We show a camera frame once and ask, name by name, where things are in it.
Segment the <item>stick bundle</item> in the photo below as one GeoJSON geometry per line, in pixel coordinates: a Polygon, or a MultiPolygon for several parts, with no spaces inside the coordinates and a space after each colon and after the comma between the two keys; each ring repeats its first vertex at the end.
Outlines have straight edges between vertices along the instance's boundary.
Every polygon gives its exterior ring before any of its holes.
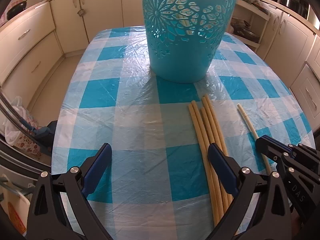
{"type": "Polygon", "coordinates": [[[203,118],[201,118],[195,101],[192,101],[188,107],[201,149],[204,169],[208,180],[214,225],[216,226],[232,202],[232,196],[226,193],[222,184],[219,182],[217,173],[208,160],[208,147],[211,143],[215,142],[226,156],[228,156],[228,151],[221,127],[208,95],[202,98],[202,103],[204,105],[204,107],[201,108],[203,118]]]}

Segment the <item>table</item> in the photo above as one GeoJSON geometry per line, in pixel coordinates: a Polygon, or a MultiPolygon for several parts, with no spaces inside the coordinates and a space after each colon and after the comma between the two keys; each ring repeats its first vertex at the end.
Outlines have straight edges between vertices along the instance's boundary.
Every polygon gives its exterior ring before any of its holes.
{"type": "MultiPolygon", "coordinates": [[[[297,101],[238,39],[225,33],[207,76],[177,84],[150,71],[144,27],[119,28],[98,33],[76,68],[58,119],[52,173],[80,166],[107,142],[112,165],[88,200],[114,239],[205,239],[213,229],[210,196],[188,112],[192,100],[201,106],[205,93],[240,166],[265,173],[237,103],[259,136],[315,146],[297,101]]],[[[252,208],[241,230],[251,214],[252,208]]]]}

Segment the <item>teal basket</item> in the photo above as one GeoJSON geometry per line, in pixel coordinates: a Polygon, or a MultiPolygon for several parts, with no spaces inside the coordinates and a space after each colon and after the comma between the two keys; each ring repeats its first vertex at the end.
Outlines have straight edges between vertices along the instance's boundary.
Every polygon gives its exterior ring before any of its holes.
{"type": "Polygon", "coordinates": [[[150,67],[164,79],[204,78],[236,0],[142,0],[150,67]]]}

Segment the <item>drawer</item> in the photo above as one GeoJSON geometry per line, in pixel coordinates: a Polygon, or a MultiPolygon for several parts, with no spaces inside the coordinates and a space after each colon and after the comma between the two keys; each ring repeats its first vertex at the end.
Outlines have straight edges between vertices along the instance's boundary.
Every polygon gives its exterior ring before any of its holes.
{"type": "Polygon", "coordinates": [[[51,32],[16,65],[2,86],[4,94],[10,101],[21,96],[23,105],[27,107],[38,86],[61,56],[56,37],[51,32]]]}
{"type": "Polygon", "coordinates": [[[320,126],[320,83],[307,64],[292,84],[291,89],[312,130],[315,131],[320,126]]]}
{"type": "Polygon", "coordinates": [[[23,56],[54,29],[50,4],[46,2],[22,15],[0,32],[0,84],[3,84],[23,56]]]}

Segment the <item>cabinet door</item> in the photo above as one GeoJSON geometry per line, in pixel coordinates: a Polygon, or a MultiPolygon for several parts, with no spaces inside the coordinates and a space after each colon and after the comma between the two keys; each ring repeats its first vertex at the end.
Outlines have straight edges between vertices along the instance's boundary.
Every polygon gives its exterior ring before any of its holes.
{"type": "Polygon", "coordinates": [[[123,27],[121,0],[80,0],[89,41],[98,32],[123,27]]]}
{"type": "Polygon", "coordinates": [[[287,87],[290,87],[299,75],[313,40],[313,31],[284,13],[265,62],[287,87]]]}
{"type": "Polygon", "coordinates": [[[86,49],[89,43],[84,22],[82,17],[77,14],[81,9],[80,1],[52,0],[50,5],[63,52],[86,49]]]}
{"type": "Polygon", "coordinates": [[[122,0],[124,27],[144,25],[142,0],[122,0]]]}
{"type": "Polygon", "coordinates": [[[315,37],[312,49],[307,58],[307,63],[320,80],[320,37],[318,35],[315,37]]]}
{"type": "Polygon", "coordinates": [[[307,64],[292,84],[291,89],[312,130],[317,130],[320,126],[320,83],[307,64]]]}
{"type": "Polygon", "coordinates": [[[264,2],[261,3],[267,10],[270,11],[270,20],[267,24],[265,33],[260,42],[260,46],[256,52],[257,55],[264,60],[279,30],[279,26],[284,12],[271,4],[264,2]]]}
{"type": "Polygon", "coordinates": [[[51,32],[15,66],[2,85],[4,94],[10,101],[21,96],[23,105],[27,107],[38,86],[61,56],[56,36],[51,32]]]}

